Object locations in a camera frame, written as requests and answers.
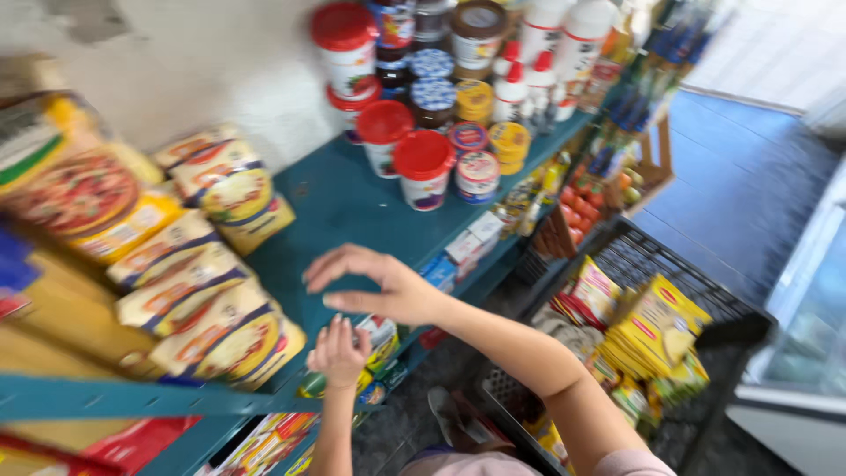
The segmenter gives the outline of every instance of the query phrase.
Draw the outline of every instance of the black plastic crate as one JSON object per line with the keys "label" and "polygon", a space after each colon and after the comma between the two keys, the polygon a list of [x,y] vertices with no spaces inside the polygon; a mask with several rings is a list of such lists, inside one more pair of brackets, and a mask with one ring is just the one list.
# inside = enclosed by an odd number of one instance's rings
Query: black plastic crate
{"label": "black plastic crate", "polygon": [[[550,280],[540,298],[526,307],[519,320],[527,322],[561,290],[576,273],[585,255],[620,286],[638,288],[653,275],[663,274],[678,290],[713,317],[713,324],[696,341],[702,364],[711,384],[697,397],[665,411],[664,419],[650,441],[650,448],[679,475],[693,473],[706,443],[725,416],[746,364],[777,329],[776,320],[761,309],[734,296],[679,255],[655,241],[627,219],[616,217],[604,232],[582,246],[556,279]],[[489,407],[498,413],[503,432],[524,451],[539,451],[549,474],[566,474],[520,425],[541,405],[528,389],[492,365],[480,378],[478,390]]]}

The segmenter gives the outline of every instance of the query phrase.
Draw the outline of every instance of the red lid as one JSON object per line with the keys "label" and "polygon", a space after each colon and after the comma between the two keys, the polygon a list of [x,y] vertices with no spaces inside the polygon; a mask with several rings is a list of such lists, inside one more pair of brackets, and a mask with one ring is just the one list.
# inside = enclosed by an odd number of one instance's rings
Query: red lid
{"label": "red lid", "polygon": [[355,50],[378,34],[373,15],[358,3],[329,3],[311,17],[311,39],[329,51]]}
{"label": "red lid", "polygon": [[373,84],[374,87],[371,89],[371,94],[361,101],[347,101],[346,99],[341,99],[335,95],[335,91],[332,89],[331,83],[326,85],[326,95],[329,98],[329,103],[331,103],[336,109],[340,109],[342,111],[361,111],[371,105],[375,100],[379,99],[379,96],[382,95],[382,83],[379,81],[373,81]]}
{"label": "red lid", "polygon": [[508,61],[517,61],[517,57],[520,55],[520,42],[517,40],[511,40],[510,42],[505,43],[505,51],[503,51],[503,58],[507,59]]}
{"label": "red lid", "polygon": [[355,129],[370,144],[390,144],[402,139],[414,127],[411,112],[399,101],[371,102],[359,116]]}
{"label": "red lid", "polygon": [[520,61],[511,63],[511,69],[508,70],[505,80],[509,83],[519,83],[523,80],[523,64]]}
{"label": "red lid", "polygon": [[535,71],[549,71],[552,67],[552,52],[544,51],[538,55],[535,61]]}
{"label": "red lid", "polygon": [[455,165],[449,140],[434,130],[415,130],[393,150],[393,167],[411,180],[431,180]]}

